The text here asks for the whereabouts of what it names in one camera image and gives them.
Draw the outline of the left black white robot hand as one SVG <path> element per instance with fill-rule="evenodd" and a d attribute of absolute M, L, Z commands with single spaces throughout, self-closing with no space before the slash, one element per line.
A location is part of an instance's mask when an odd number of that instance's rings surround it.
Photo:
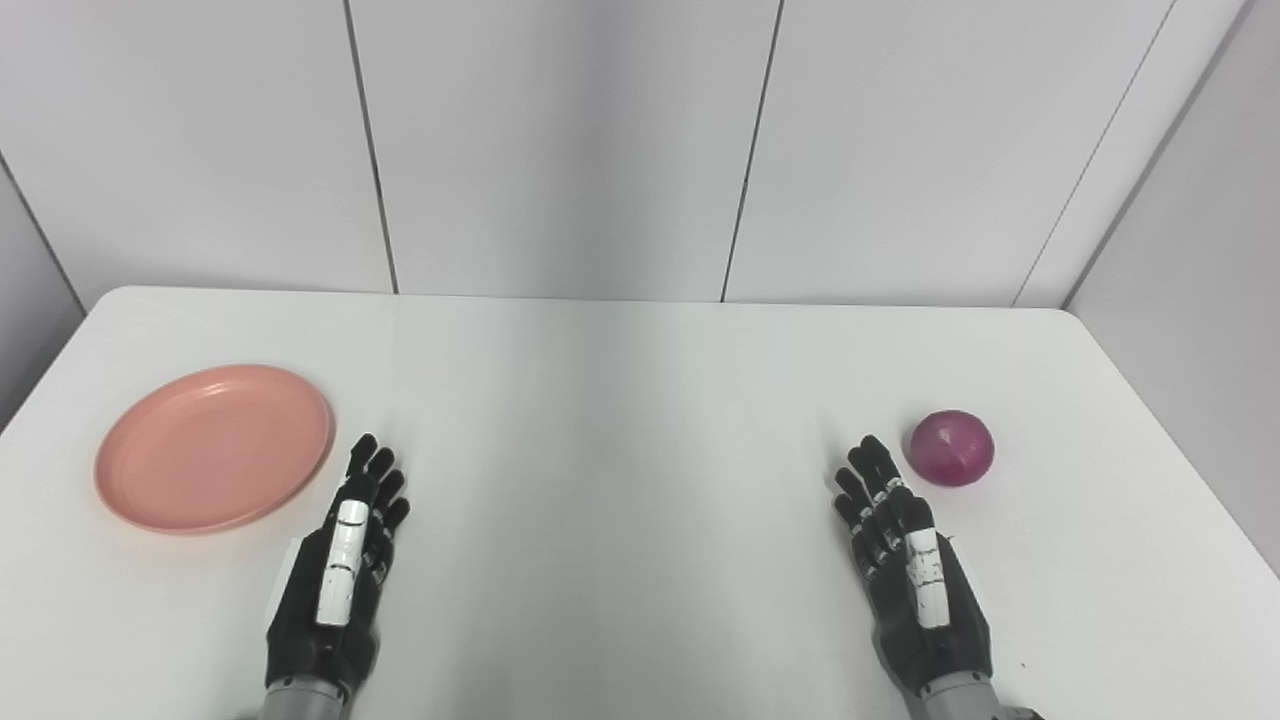
<path fill-rule="evenodd" d="M 343 719 L 370 678 L 376 615 L 410 514 L 396 454 L 372 434 L 349 451 L 320 527 L 294 553 L 266 630 L 261 719 Z"/>

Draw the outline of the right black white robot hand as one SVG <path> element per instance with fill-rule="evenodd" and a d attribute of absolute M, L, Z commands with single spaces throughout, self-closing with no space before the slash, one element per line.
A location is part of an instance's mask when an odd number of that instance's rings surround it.
<path fill-rule="evenodd" d="M 989 624 L 925 498 L 890 448 L 865 436 L 835 473 L 833 509 L 876 620 L 881 660 L 908 696 L 991 694 Z"/>

